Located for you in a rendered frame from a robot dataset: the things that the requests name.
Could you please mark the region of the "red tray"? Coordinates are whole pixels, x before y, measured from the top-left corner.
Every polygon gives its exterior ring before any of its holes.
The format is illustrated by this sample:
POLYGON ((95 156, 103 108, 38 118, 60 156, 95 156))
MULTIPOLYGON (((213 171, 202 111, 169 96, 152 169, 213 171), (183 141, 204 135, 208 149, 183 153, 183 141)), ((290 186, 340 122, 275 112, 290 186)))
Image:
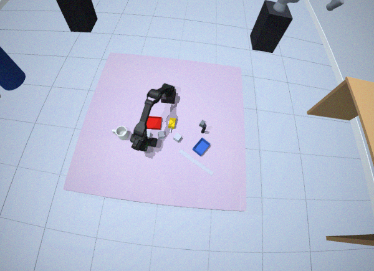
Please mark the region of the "red tray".
POLYGON ((148 116, 147 129, 160 130, 161 128, 161 117, 148 116))

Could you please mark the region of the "white mug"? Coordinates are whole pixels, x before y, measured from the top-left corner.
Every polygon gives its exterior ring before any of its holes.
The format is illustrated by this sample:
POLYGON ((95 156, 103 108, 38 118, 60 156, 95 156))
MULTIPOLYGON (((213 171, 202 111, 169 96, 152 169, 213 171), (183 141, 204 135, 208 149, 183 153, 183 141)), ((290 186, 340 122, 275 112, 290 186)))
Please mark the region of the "white mug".
POLYGON ((119 126, 116 130, 112 130, 114 134, 117 134, 121 140, 126 140, 129 137, 128 131, 124 126, 119 126))

